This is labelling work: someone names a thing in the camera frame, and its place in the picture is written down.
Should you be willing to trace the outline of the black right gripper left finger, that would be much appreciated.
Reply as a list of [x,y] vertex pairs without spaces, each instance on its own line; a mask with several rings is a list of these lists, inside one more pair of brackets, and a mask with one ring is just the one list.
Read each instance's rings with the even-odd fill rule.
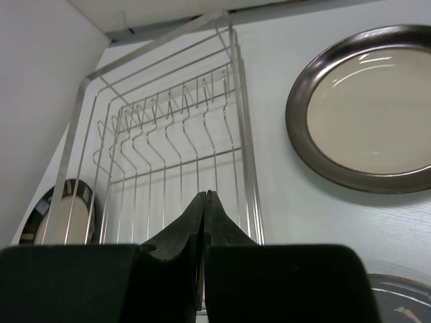
[[1,251],[2,322],[194,322],[205,193],[142,244]]

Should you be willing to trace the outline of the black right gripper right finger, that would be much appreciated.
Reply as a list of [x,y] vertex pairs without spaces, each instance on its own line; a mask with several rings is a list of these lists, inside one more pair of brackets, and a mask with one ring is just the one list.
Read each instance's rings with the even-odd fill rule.
[[210,322],[374,322],[362,261],[337,244],[259,245],[209,191],[204,208]]

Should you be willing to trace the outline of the cream plate glossy dark rim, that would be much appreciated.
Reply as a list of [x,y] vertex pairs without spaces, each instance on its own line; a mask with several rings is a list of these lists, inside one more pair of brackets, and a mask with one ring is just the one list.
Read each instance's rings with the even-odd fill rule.
[[53,192],[51,188],[36,203],[20,234],[19,244],[90,243],[98,226],[92,189],[82,180],[66,180],[59,210],[50,214]]

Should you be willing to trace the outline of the grey round deer plate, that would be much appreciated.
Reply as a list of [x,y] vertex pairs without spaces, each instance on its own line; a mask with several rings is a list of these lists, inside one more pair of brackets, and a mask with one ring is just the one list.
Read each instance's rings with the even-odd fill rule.
[[393,275],[369,274],[382,322],[430,322],[430,286]]

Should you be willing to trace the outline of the cream plate brown rim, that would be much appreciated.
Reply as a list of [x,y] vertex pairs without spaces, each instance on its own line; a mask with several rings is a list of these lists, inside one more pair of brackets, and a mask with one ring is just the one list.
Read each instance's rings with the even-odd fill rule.
[[294,82],[286,128],[299,158],[342,186],[430,187],[430,27],[367,30],[330,46]]

